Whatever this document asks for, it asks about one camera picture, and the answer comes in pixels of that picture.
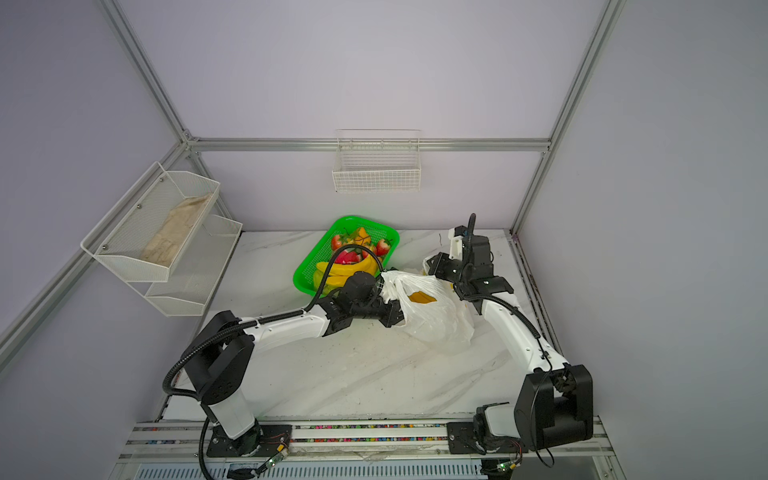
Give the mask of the white lemon print plastic bag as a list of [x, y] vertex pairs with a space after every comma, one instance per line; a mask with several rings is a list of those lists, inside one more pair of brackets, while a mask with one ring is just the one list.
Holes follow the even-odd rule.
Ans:
[[[381, 275], [381, 296], [386, 301], [399, 301], [404, 320], [395, 327], [432, 349], [445, 354], [467, 350], [474, 335], [473, 318], [452, 285], [435, 276], [408, 271], [388, 270]], [[436, 301], [416, 304], [408, 296], [423, 291]]]

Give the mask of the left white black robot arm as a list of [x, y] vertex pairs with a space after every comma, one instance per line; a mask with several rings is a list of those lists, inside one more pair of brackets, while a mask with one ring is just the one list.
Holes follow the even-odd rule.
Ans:
[[205, 412], [212, 431], [208, 453], [213, 457], [270, 456], [289, 442], [291, 428], [263, 427], [251, 411], [242, 384], [252, 356], [333, 335], [355, 319], [395, 326], [404, 320], [400, 301], [384, 299], [382, 288], [382, 279], [355, 273], [342, 287], [313, 297], [303, 309], [251, 320], [222, 311], [171, 367], [163, 390], [194, 399]]

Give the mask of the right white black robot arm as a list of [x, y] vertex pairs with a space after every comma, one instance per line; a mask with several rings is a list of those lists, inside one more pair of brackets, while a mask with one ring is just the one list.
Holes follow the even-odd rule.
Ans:
[[515, 439], [540, 451], [590, 439], [593, 380], [583, 365], [566, 360], [522, 312], [512, 285], [494, 271], [486, 236], [456, 227], [449, 251], [424, 262], [427, 273], [449, 282], [458, 298], [489, 323], [518, 368], [509, 381], [515, 396], [488, 404], [475, 414], [475, 436], [492, 441]]

